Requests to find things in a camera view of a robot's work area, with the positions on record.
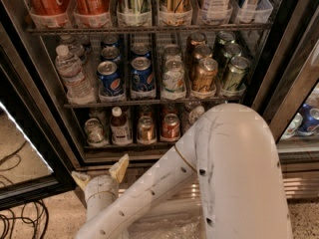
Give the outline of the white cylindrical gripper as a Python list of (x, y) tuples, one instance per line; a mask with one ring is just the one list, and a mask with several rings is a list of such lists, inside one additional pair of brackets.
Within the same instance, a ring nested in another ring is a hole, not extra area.
[(100, 175), (93, 179), (85, 173), (72, 172), (73, 179), (84, 190), (88, 220), (106, 209), (119, 197), (119, 183), (123, 181), (129, 163), (130, 158), (125, 154), (109, 169), (111, 176)]

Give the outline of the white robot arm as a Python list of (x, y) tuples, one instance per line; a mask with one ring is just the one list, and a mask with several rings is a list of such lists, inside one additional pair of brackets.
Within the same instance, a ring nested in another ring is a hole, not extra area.
[(240, 104), (208, 110), (76, 239), (116, 239), (195, 178), (206, 239), (293, 239), (274, 137), (256, 111)]

